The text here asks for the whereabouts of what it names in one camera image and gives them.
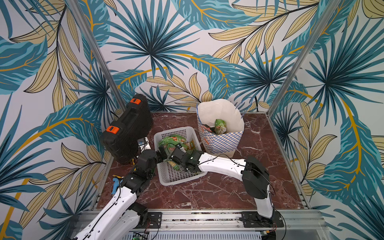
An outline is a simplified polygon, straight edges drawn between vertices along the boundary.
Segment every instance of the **plastic basket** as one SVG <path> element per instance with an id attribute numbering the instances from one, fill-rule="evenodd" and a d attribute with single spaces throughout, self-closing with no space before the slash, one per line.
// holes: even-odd
<path id="1" fill-rule="evenodd" d="M 193 127 L 178 127 L 169 130 L 165 130 L 162 132 L 158 132 L 153 136 L 153 143 L 155 145 L 155 151 L 158 150 L 157 145 L 159 142 L 165 138 L 169 137 L 172 134 L 178 134 L 187 139 L 188 142 L 192 141 L 195 147 L 201 151 L 201 147 L 199 141 L 197 140 L 197 135 L 195 133 L 195 129 Z M 161 162 L 157 164 L 157 172 L 159 173 L 160 183 L 164 186 L 176 185 L 183 182 L 188 182 L 190 180 L 197 179 L 199 177 L 205 176 L 207 172 L 200 173 L 182 173 L 173 169 L 173 167 L 167 162 Z"/>

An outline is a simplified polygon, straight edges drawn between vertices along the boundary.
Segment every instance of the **black tool case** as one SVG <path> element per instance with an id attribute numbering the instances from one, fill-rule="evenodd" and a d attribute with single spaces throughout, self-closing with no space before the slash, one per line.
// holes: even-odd
<path id="1" fill-rule="evenodd" d="M 100 137 L 107 151 L 123 165 L 138 155 L 137 140 L 148 135 L 153 123 L 144 95 L 136 94 L 126 107 L 121 117 L 113 121 Z"/>

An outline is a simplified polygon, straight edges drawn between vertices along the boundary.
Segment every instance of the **wire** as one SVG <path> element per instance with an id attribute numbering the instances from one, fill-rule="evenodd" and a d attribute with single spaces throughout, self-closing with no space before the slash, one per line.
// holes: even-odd
<path id="1" fill-rule="evenodd" d="M 120 198 L 120 194 L 121 194 L 121 187 L 120 187 L 120 180 L 119 180 L 119 196 L 118 196 L 118 198 L 116 199 L 116 201 L 117 200 L 119 200 L 119 198 Z M 109 209 L 111 209 L 111 207 L 113 207 L 115 205 L 115 203 L 113 203 L 105 212 L 103 212 L 103 214 L 99 217 L 99 219 L 96 221 L 96 223 L 93 225 L 93 227 L 91 228 L 91 230 L 88 232 L 88 233 L 91 233 L 92 231 L 93 231 L 93 229 L 95 228 L 95 226 L 96 226 L 96 224 L 100 221 L 100 219 L 104 216 L 104 214 L 106 213 L 106 212 L 108 212 L 108 210 Z"/>

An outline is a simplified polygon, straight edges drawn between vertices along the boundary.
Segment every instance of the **green snack bag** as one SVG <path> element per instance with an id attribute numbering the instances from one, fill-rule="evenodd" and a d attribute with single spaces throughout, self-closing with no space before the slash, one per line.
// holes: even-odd
<path id="1" fill-rule="evenodd" d="M 227 126 L 225 124 L 224 120 L 216 119 L 215 121 L 215 133 L 216 134 L 223 134 L 227 131 Z"/>

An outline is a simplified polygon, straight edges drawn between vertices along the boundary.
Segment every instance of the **metal bracket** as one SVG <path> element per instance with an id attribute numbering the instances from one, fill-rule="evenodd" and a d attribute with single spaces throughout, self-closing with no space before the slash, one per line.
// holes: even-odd
<path id="1" fill-rule="evenodd" d="M 274 228 L 274 223 L 277 227 L 283 227 L 283 218 L 278 211 L 274 211 L 272 219 L 266 219 L 259 216 L 257 212 L 241 212 L 240 220 L 245 228 Z"/>

